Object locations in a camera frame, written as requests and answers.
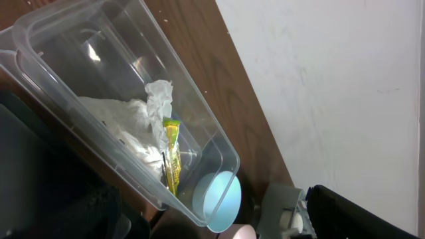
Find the white wall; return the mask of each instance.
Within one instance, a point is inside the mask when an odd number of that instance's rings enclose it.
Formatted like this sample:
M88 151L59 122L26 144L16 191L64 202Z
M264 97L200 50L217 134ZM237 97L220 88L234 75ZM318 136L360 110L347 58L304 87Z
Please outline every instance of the white wall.
M419 0L216 0L297 187L416 234Z

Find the brown wooden surface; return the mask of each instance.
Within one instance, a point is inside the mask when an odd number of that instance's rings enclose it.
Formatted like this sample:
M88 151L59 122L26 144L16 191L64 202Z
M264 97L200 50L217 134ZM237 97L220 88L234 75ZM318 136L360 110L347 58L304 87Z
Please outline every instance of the brown wooden surface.
M0 0L0 30L48 2ZM214 0L146 0L146 3L239 154L242 206L238 221L249 223L254 216L252 208L260 204L268 183L292 185L292 180L218 7ZM143 211L148 220L156 213L58 122L51 123L54 119L46 116L42 107L2 73L0 87L17 92L26 104L60 132L91 168L107 182L119 186L124 198ZM156 228L174 220L185 221L201 238L212 236L206 228L197 228L176 210L167 210Z

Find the black object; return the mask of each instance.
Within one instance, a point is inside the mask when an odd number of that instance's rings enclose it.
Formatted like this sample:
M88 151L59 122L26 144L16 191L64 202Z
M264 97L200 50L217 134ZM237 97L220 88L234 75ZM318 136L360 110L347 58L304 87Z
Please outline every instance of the black object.
M117 189L106 187L78 200L29 229L12 233L7 239L112 239L120 216L120 194Z
M310 188L306 199L318 239L417 239L324 186Z
M0 238L12 232L7 238L115 239L122 218L130 227L126 238L149 238L149 223L118 190L1 90L0 152Z

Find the pink object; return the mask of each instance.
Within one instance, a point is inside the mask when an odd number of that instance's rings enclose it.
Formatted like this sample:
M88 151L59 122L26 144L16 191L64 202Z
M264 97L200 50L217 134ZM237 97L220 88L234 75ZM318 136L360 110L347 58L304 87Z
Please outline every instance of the pink object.
M251 225L232 224L218 239L257 239L257 235Z

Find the yellow snack wrapper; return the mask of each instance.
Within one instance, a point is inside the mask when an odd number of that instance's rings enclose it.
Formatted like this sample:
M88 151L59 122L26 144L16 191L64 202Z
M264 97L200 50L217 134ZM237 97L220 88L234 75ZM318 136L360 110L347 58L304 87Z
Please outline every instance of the yellow snack wrapper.
M163 125L169 140L168 152L165 154L165 176L167 178L168 189L176 195L177 186L180 183L181 171L180 149L179 142L177 142L180 121L165 119L163 120Z

